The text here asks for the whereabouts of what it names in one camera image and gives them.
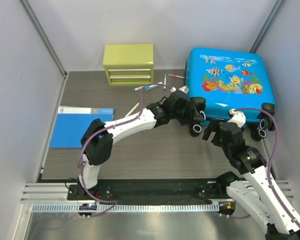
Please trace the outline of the blue white box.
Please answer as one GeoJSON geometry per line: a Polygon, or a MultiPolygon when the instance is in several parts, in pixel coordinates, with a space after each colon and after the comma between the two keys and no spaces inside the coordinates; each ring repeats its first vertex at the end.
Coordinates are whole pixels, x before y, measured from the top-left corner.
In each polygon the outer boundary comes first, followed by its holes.
{"type": "Polygon", "coordinates": [[[93,120],[109,122],[113,118],[113,108],[59,106],[49,147],[80,149],[81,138],[93,120]]]}

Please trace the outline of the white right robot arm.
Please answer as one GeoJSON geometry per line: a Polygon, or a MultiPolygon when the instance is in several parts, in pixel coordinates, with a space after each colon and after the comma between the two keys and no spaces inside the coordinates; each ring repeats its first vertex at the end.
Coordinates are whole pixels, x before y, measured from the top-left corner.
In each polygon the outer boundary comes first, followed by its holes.
{"type": "Polygon", "coordinates": [[[249,192],[239,177],[229,171],[216,178],[216,194],[237,201],[262,227],[267,240],[300,240],[300,214],[273,179],[262,154],[246,144],[238,124],[211,120],[203,140],[211,133],[215,133],[211,142],[223,150],[229,163],[255,191],[249,192]]]}

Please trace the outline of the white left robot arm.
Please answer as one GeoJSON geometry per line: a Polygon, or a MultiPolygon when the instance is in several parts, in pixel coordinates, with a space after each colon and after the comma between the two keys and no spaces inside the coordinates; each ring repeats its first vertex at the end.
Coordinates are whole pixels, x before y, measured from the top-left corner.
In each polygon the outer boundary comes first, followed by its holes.
{"type": "Polygon", "coordinates": [[[136,114],[108,122],[102,122],[99,118],[93,120],[80,141],[82,148],[77,164],[80,169],[79,195],[85,200],[94,198],[101,165],[110,158],[112,148],[118,141],[166,125],[171,120],[195,129],[206,119],[205,108],[205,98],[189,97],[177,89],[136,114]]]}

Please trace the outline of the blue suitcase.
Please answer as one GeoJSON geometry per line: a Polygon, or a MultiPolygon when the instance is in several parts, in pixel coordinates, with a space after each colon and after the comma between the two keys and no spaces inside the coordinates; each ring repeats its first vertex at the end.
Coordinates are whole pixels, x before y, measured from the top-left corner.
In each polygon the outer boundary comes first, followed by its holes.
{"type": "Polygon", "coordinates": [[[228,121],[231,109],[244,108],[245,125],[251,138],[260,141],[275,126],[264,110],[275,114],[275,97],[262,58],[249,52],[196,47],[185,62],[185,84],[189,97],[206,101],[205,121],[189,127],[198,136],[211,119],[228,121]]]}

